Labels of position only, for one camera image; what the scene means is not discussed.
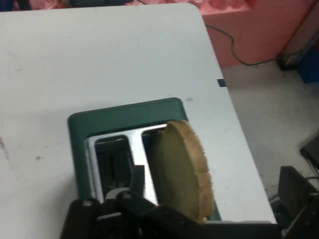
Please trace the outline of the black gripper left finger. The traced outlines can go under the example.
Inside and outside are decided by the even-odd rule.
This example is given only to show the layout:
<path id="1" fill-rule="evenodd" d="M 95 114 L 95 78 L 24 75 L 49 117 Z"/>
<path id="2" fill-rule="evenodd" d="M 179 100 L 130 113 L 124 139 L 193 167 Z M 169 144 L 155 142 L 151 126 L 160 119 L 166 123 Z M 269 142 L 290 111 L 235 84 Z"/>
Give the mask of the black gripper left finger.
<path id="1" fill-rule="evenodd" d="M 193 239 L 199 224 L 176 210 L 155 206 L 142 196 L 145 169 L 133 167 L 128 189 L 100 203 L 74 200 L 60 235 L 62 239 Z"/>

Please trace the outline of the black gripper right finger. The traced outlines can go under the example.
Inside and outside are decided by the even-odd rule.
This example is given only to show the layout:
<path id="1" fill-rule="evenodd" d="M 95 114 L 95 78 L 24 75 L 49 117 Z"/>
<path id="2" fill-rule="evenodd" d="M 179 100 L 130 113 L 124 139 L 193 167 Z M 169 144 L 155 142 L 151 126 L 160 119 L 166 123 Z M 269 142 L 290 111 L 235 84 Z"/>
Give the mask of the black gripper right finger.
<path id="1" fill-rule="evenodd" d="M 285 239 L 317 239 L 319 237 L 319 191 L 294 167 L 280 170 L 279 199 L 293 217 Z"/>

